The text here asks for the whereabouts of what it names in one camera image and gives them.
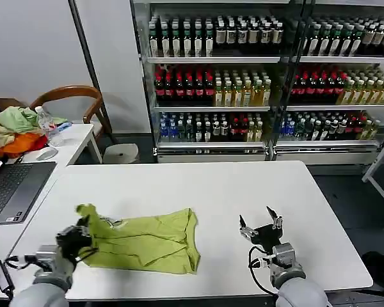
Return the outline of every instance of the green cloth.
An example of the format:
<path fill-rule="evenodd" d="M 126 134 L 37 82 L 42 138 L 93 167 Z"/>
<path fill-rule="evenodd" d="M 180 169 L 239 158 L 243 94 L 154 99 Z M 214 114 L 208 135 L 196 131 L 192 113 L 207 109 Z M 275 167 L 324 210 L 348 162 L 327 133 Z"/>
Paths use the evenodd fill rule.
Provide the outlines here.
<path fill-rule="evenodd" d="M 77 212 L 83 217 L 90 216 L 88 228 L 93 238 L 92 248 L 99 249 L 83 260 L 87 265 L 174 274 L 196 273 L 200 256 L 195 247 L 197 219 L 191 209 L 112 222 L 98 216 L 91 204 L 78 206 Z"/>
<path fill-rule="evenodd" d="M 64 118 L 53 118 L 56 125 L 64 123 Z M 14 133 L 41 133 L 37 124 L 37 114 L 28 107 L 8 107 L 0 112 L 0 125 Z"/>

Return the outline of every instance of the computer mouse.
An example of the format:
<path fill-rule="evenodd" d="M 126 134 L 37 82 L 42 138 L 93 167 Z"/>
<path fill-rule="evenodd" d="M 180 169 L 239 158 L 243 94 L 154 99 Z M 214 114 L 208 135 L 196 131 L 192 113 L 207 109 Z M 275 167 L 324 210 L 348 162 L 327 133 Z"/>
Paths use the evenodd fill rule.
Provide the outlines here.
<path fill-rule="evenodd" d="M 58 150 L 54 147 L 46 147 L 41 149 L 41 155 L 37 157 L 37 161 L 43 161 L 54 157 L 58 153 Z"/>

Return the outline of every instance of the laptop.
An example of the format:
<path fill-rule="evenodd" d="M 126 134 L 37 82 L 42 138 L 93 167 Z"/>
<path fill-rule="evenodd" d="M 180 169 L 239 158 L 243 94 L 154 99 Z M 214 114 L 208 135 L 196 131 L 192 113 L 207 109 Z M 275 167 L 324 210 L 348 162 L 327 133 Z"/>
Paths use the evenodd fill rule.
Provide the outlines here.
<path fill-rule="evenodd" d="M 23 222 L 55 162 L 3 164 L 0 161 L 0 224 Z"/>

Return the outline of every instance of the white stool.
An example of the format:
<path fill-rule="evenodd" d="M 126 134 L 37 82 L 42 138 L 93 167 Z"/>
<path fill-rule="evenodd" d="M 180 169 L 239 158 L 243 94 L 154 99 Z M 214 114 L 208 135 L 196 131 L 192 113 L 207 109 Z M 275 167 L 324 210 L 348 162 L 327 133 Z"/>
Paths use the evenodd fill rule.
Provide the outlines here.
<path fill-rule="evenodd" d="M 130 164 L 138 163 L 140 154 L 136 144 L 117 144 L 105 149 L 104 164 Z"/>

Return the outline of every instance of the white table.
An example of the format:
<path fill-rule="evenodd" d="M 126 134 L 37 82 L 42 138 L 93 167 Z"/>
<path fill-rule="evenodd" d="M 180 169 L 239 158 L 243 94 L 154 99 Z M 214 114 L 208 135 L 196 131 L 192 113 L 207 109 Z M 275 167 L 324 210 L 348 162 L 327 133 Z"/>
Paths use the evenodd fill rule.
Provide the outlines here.
<path fill-rule="evenodd" d="M 93 203 L 99 214 L 112 218 L 191 207 L 198 218 L 195 242 L 201 259 L 196 275 L 80 263 L 67 292 L 72 301 L 263 294 L 247 268 L 252 245 L 239 233 L 239 214 L 248 226 L 262 226 L 271 222 L 266 205 L 284 217 L 282 242 L 294 246 L 308 278 L 325 290 L 372 285 L 335 214 L 299 161 L 69 166 L 12 254 L 32 254 L 42 244 L 55 244 L 56 233 L 78 220 L 74 209 L 80 203 Z M 31 284 L 35 271 L 12 270 L 15 293 Z M 268 269 L 257 269 L 256 275 L 272 289 Z"/>
<path fill-rule="evenodd" d="M 47 183 L 41 190 L 38 198 L 31 208 L 30 213 L 27 215 L 26 220 L 23 223 L 0 225 L 0 258 L 5 259 L 9 252 L 14 247 L 15 243 L 21 236 L 24 229 L 27 227 L 31 218 L 41 205 L 41 202 L 47 196 L 51 187 L 54 185 L 57 178 L 61 175 L 63 169 L 69 165 L 75 163 L 80 153 L 83 151 L 88 143 L 92 143 L 93 139 L 93 125 L 80 124 L 72 125 L 71 127 L 63 130 L 61 134 L 65 140 L 65 143 L 61 147 L 57 147 L 58 153 L 47 161 L 55 161 L 56 167 L 52 171 Z M 37 162 L 36 158 L 40 155 L 40 151 L 30 152 L 24 156 L 23 163 Z"/>

